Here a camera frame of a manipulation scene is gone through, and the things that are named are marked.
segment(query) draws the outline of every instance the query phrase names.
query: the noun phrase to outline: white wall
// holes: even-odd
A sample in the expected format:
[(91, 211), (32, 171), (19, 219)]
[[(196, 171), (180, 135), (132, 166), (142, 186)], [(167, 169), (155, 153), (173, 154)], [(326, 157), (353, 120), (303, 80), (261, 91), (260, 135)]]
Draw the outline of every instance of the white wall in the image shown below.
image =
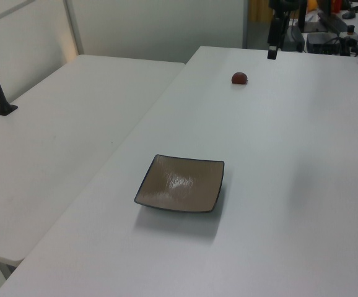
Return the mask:
[(241, 48), (248, 0), (67, 0), (80, 53), (187, 62), (201, 46)]
[(75, 57), (63, 0), (35, 0), (0, 19), (0, 82), (9, 102)]

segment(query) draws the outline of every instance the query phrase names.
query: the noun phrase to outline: brown plate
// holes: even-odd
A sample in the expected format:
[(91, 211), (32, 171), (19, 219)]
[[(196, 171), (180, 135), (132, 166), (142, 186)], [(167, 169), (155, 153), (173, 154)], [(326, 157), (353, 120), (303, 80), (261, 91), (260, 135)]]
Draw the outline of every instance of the brown plate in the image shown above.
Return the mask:
[(223, 172), (223, 161), (156, 155), (134, 201), (176, 212), (212, 212)]

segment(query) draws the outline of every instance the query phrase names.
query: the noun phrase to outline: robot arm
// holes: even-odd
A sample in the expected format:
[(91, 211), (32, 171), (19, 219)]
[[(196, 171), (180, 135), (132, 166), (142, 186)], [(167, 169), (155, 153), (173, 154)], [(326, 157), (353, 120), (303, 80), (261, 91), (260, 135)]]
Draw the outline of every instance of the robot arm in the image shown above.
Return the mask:
[(274, 9), (268, 34), (268, 59), (275, 60), (279, 48), (282, 48), (289, 26), (290, 13), (299, 9), (307, 0), (269, 0), (269, 7)]

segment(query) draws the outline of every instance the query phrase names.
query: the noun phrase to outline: plate rim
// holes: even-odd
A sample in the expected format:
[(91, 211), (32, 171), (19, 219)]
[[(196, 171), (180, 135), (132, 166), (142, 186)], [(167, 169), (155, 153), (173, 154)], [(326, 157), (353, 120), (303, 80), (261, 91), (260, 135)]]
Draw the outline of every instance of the plate rim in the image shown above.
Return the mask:
[[(223, 163), (223, 169), (222, 169), (222, 179), (220, 180), (220, 185), (219, 185), (219, 190), (217, 192), (217, 197), (215, 199), (215, 203), (214, 205), (212, 206), (212, 209), (211, 210), (203, 210), (203, 211), (200, 211), (200, 212), (192, 212), (190, 210), (175, 210), (175, 209), (165, 209), (163, 207), (157, 207), (157, 206), (152, 206), (152, 205), (148, 205), (148, 204), (144, 204), (144, 203), (141, 203), (141, 202), (138, 202), (136, 201), (136, 198), (138, 197), (138, 194), (139, 192), (141, 191), (142, 189), (142, 186), (143, 186), (143, 183), (144, 181), (146, 180), (147, 178), (147, 175), (149, 175), (149, 172), (150, 172), (150, 169), (152, 168), (154, 162), (155, 162), (155, 159), (158, 157), (158, 156), (161, 156), (161, 157), (166, 157), (166, 158), (175, 158), (175, 159), (182, 159), (182, 160), (191, 160), (191, 161), (203, 161), (203, 162), (218, 162), (218, 163)], [(154, 156), (153, 158), (153, 161), (152, 163), (150, 164), (149, 166), (149, 169), (147, 169), (147, 172), (146, 174), (144, 175), (143, 177), (143, 180), (142, 180), (142, 183), (135, 195), (135, 198), (134, 198), (134, 202), (139, 204), (139, 205), (143, 205), (143, 206), (146, 206), (146, 207), (150, 207), (152, 209), (160, 209), (160, 210), (166, 210), (166, 211), (169, 211), (169, 212), (181, 212), (181, 213), (209, 213), (209, 212), (213, 212), (213, 210), (215, 209), (215, 206), (217, 204), (217, 201), (219, 199), (219, 195), (220, 195), (220, 191), (222, 189), (222, 185), (223, 185), (223, 177), (224, 177), (224, 167), (225, 167), (225, 163), (224, 161), (216, 161), (216, 160), (202, 160), (202, 159), (192, 159), (192, 158), (182, 158), (182, 157), (173, 157), (173, 156), (166, 156), (166, 155), (161, 155), (161, 154), (157, 154)]]

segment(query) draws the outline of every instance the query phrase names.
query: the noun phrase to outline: red object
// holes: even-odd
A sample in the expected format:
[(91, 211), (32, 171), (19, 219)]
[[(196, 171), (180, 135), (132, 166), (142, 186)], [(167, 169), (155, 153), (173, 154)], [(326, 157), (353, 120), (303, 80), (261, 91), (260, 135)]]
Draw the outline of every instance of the red object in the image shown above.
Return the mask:
[(248, 83), (248, 77), (245, 73), (237, 72), (231, 78), (231, 82), (236, 85), (246, 85)]
[(341, 10), (341, 1), (342, 0), (332, 0), (332, 12), (338, 14)]

